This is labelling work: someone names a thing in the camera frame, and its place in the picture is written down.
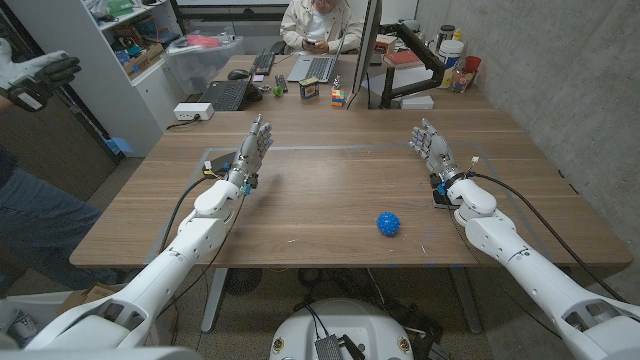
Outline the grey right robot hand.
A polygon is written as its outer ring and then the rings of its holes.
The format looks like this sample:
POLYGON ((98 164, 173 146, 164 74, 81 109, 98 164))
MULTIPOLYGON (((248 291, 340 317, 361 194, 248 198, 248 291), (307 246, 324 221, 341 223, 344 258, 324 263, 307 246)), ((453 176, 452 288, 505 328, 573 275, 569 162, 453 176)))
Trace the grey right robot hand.
POLYGON ((446 139, 426 119, 413 128, 409 146, 425 161, 430 174, 447 182, 462 173, 446 139))

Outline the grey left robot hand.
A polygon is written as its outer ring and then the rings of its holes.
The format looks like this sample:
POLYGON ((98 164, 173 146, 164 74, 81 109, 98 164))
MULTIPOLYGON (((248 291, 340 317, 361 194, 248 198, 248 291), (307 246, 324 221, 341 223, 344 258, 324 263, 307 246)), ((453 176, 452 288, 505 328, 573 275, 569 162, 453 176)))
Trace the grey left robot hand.
POLYGON ((226 180, 241 187, 249 177, 256 175, 262 166, 268 149, 273 144, 271 124, 259 113, 250 126, 249 133, 238 147, 226 180))

